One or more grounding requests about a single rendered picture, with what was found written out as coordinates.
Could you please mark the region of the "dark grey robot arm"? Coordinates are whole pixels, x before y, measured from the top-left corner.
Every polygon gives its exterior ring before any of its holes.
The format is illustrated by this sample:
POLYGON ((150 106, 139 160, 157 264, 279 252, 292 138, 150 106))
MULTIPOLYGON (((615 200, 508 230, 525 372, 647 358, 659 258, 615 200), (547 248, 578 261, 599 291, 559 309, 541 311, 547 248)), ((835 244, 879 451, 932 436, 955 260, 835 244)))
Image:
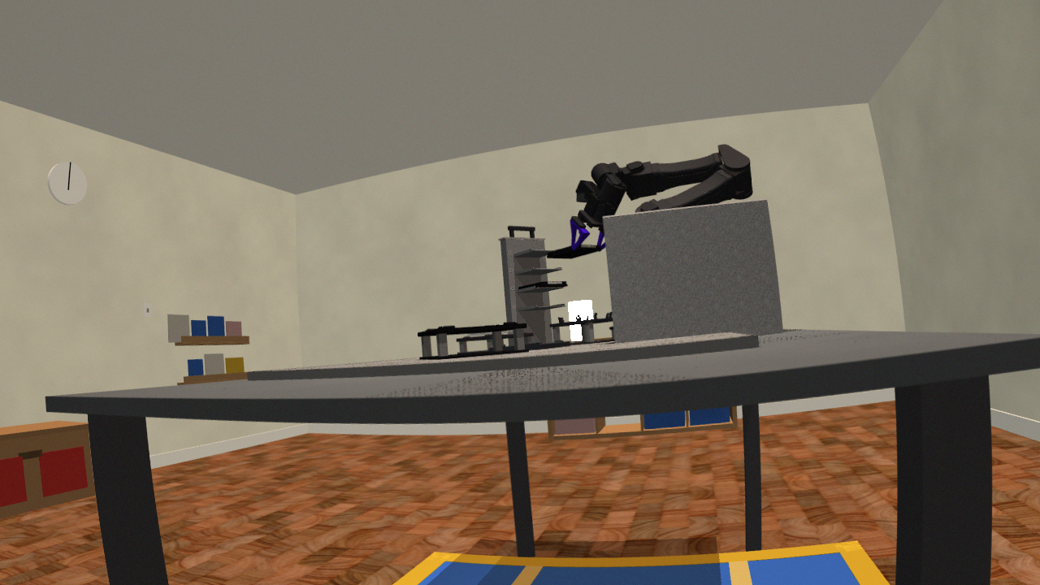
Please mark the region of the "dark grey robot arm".
POLYGON ((752 195, 750 159, 730 145, 718 145, 718 153, 688 162, 631 162, 622 169, 615 162, 599 163, 591 170, 591 177, 595 183, 580 180, 576 189, 576 202, 587 203, 584 211, 588 217, 593 217, 600 201, 598 196, 603 204, 620 205, 625 193, 634 201, 638 197, 657 195, 691 183, 698 184, 658 202, 655 199, 644 202, 639 205, 635 214, 742 200, 752 195))

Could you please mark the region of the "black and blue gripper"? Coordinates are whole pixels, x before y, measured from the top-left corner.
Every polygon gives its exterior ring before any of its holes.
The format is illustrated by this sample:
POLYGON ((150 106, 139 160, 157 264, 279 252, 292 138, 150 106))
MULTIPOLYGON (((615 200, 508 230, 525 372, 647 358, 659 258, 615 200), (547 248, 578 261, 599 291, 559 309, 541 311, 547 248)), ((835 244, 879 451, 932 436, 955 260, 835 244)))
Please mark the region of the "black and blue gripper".
MULTIPOLYGON (((598 196, 598 199, 599 197, 600 196, 598 196)), ((600 245, 601 249, 605 248, 605 243, 601 245, 603 236, 605 236, 605 233, 603 232, 602 217, 609 217, 616 214, 619 205, 612 205, 608 202, 603 204, 603 201, 601 199, 599 200, 600 201, 596 205, 596 209, 594 211, 593 217, 588 217, 584 210, 580 210, 577 217, 571 217, 570 219, 570 228, 572 236, 571 249, 574 249, 574 251, 586 240, 588 236, 590 236, 590 232, 588 232, 588 230, 586 229, 584 223, 587 223, 588 228, 593 228, 593 227, 599 228, 598 230, 600 231, 600 234, 597 245, 600 245), (578 228, 579 238, 577 238, 577 243, 575 243, 577 228, 578 228)))

